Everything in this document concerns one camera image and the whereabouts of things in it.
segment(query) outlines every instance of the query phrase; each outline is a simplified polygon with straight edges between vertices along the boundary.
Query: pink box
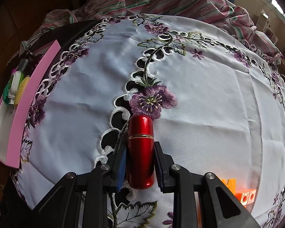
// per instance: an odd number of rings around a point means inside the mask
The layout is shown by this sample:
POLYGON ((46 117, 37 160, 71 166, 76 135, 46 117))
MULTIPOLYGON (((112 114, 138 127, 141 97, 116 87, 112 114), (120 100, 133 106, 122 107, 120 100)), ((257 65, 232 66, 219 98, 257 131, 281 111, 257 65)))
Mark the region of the pink box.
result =
POLYGON ((44 56, 27 83, 17 109, 12 110, 12 105, 6 105, 2 98, 0 100, 0 161, 7 166, 19 168, 22 136, 31 103, 45 72, 60 49, 55 40, 34 52, 43 53, 44 56))

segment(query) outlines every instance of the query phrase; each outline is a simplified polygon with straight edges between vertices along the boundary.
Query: orange block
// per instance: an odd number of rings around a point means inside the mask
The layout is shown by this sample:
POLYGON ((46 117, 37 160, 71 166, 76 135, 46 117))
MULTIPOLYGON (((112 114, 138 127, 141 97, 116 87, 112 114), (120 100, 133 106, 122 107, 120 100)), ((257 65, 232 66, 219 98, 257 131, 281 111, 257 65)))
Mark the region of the orange block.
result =
POLYGON ((236 192, 235 197, 239 200, 239 202, 243 206, 245 206, 248 203, 249 195, 250 195, 250 190, 243 190, 236 192))
POLYGON ((226 187, 230 190, 230 192, 235 195, 236 193, 236 179, 231 178, 228 180, 221 179, 222 183, 226 185, 226 187))
POLYGON ((247 204, 250 204, 250 203, 254 202, 254 198, 256 196, 257 190, 256 189, 248 189, 248 190, 250 191, 250 193, 249 193, 249 198, 248 198, 247 204))

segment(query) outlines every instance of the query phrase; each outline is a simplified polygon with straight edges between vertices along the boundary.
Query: metal screw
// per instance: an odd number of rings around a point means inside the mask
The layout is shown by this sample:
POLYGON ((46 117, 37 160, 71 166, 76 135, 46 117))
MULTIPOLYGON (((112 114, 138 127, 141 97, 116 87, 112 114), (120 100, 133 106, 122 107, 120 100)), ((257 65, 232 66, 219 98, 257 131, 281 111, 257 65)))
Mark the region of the metal screw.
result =
POLYGON ((215 178, 215 175, 212 173, 212 172, 208 172, 206 174, 206 177, 208 177, 209 179, 214 179, 215 178))
POLYGON ((178 165, 178 164, 173 164, 173 165, 171 165, 171 168, 172 168, 173 170, 179 170, 181 167, 180 167, 180 165, 178 165))
POLYGON ((100 168, 102 170, 108 170, 108 169, 110 169, 110 166, 108 164, 102 164, 100 168))
POLYGON ((68 178, 68 179, 72 179, 74 176, 75 176, 75 173, 74 173, 74 172, 68 172, 68 173, 66 174, 66 178, 68 178))

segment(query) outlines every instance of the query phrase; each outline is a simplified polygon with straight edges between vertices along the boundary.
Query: window pane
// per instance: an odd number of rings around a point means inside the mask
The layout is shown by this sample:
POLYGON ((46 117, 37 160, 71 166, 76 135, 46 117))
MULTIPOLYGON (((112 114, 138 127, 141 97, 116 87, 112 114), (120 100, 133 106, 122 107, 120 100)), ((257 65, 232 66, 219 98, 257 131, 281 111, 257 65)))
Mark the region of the window pane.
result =
POLYGON ((280 7, 280 5, 277 4, 277 1, 276 1, 276 0, 272 0, 271 3, 272 3, 272 5, 274 5, 274 6, 277 8, 277 10, 285 17, 285 14, 284 14, 282 8, 280 7))

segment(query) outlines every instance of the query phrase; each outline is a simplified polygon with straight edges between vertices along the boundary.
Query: red cylindrical container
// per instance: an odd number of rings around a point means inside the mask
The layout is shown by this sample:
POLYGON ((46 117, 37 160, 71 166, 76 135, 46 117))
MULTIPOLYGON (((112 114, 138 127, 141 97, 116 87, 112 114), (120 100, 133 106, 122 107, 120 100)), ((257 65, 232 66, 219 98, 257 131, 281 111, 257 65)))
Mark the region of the red cylindrical container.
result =
POLYGON ((132 188, 145 189, 154 184, 154 133, 152 119, 131 117, 128 124, 128 182, 132 188))

